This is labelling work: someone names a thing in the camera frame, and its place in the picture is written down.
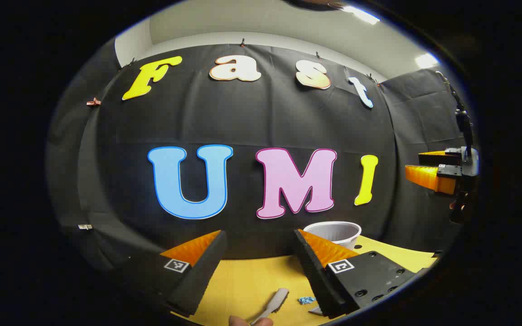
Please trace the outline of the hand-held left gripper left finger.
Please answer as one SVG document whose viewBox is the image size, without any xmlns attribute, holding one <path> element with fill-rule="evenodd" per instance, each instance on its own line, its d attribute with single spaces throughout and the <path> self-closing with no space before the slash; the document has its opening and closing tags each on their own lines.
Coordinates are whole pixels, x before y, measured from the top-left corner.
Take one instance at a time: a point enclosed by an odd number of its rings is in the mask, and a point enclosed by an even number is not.
<svg viewBox="0 0 522 326">
<path fill-rule="evenodd" d="M 159 254 L 130 258 L 121 265 L 121 281 L 151 305 L 189 317 L 226 249 L 226 232 L 217 230 Z"/>
</svg>

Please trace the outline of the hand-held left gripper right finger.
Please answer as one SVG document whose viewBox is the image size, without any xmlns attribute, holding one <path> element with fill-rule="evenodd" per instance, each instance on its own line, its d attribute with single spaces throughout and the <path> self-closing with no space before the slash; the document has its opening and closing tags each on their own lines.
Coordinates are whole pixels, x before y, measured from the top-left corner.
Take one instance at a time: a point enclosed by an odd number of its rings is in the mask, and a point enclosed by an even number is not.
<svg viewBox="0 0 522 326">
<path fill-rule="evenodd" d="M 330 319 L 375 305 L 415 275 L 375 250 L 357 254 L 300 229 L 294 231 L 294 252 Z"/>
</svg>

